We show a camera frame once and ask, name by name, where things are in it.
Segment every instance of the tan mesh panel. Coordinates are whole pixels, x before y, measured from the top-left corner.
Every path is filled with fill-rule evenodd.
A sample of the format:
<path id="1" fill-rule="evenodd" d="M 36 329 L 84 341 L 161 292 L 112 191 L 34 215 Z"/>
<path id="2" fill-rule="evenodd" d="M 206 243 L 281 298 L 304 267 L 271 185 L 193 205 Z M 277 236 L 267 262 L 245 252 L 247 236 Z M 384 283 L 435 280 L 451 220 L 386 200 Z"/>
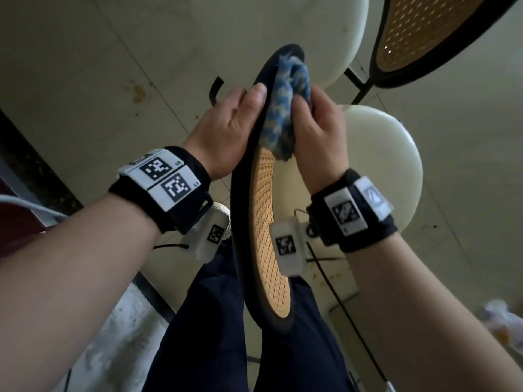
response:
<path id="1" fill-rule="evenodd" d="M 383 72 L 408 66 L 452 34 L 484 0 L 391 0 L 376 52 Z"/>
<path id="2" fill-rule="evenodd" d="M 269 150 L 260 148 L 256 161 L 253 190 L 253 236 L 256 244 L 256 262 L 265 294 L 272 309 L 282 318 L 289 315 L 291 296 L 289 279 L 280 273 L 269 234 L 272 214 L 272 170 L 274 157 Z"/>

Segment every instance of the white cable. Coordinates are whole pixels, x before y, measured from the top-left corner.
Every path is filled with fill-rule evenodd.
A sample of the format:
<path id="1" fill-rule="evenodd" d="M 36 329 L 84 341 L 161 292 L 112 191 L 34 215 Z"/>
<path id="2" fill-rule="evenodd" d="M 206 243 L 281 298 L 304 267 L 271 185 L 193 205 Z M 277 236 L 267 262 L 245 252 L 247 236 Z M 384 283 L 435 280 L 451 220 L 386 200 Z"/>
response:
<path id="1" fill-rule="evenodd" d="M 27 209 L 39 210 L 41 212 L 49 213 L 51 216 L 54 216 L 54 217 L 60 217 L 60 218 L 66 218 L 67 217 L 63 213 L 56 212 L 55 210 L 48 209 L 45 206 L 37 205 L 35 203 L 26 201 L 26 200 L 24 200 L 22 198 L 12 197 L 10 195 L 0 194 L 0 203 L 10 203 L 10 204 L 13 204 L 13 205 L 18 205 L 18 206 L 21 206 L 21 207 L 25 207 Z"/>

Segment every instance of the forearm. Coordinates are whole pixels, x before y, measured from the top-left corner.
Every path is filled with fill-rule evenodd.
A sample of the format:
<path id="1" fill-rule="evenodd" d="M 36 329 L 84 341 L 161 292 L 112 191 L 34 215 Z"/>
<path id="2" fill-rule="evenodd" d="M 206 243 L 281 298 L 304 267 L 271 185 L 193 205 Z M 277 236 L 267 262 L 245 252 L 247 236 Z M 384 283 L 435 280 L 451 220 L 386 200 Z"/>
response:
<path id="1" fill-rule="evenodd" d="M 397 390 L 521 390 L 521 370 L 399 234 L 346 258 Z"/>
<path id="2" fill-rule="evenodd" d="M 159 235 L 141 209 L 108 194 L 0 262 L 0 390 L 51 387 L 95 336 Z"/>

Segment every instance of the blue and yellow rag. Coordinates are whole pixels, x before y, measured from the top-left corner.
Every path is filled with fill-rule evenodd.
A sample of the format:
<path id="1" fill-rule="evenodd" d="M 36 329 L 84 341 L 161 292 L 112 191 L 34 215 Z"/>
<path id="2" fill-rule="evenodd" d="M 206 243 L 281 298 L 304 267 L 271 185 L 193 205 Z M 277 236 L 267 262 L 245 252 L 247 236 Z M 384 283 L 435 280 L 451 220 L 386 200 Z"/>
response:
<path id="1" fill-rule="evenodd" d="M 265 122 L 258 144 L 276 159 L 287 161 L 294 151 L 294 127 L 291 102 L 294 94 L 302 95 L 311 107 L 311 85 L 307 66 L 296 56 L 280 56 Z"/>

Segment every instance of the wrist strap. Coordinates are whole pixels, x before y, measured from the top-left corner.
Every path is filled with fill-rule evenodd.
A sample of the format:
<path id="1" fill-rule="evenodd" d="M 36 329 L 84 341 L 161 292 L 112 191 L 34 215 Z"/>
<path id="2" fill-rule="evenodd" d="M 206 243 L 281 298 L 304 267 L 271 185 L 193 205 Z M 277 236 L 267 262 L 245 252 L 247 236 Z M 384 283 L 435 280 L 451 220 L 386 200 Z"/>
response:
<path id="1" fill-rule="evenodd" d="M 208 193 L 211 180 L 203 165 L 187 150 L 175 146 L 165 150 L 168 152 L 152 151 L 121 168 L 119 179 L 109 192 L 140 206 L 162 234 L 173 230 L 186 234 L 213 204 Z M 161 171 L 148 169 L 149 164 Z M 187 178 L 184 179 L 187 176 L 197 179 L 196 188 L 175 202 L 175 186 L 180 184 L 180 178 L 189 183 Z M 173 190 L 174 196 L 169 196 L 169 190 Z"/>
<path id="2" fill-rule="evenodd" d="M 324 245 L 354 252 L 397 231 L 392 207 L 367 177 L 348 169 L 335 183 L 311 197 L 307 208 Z"/>

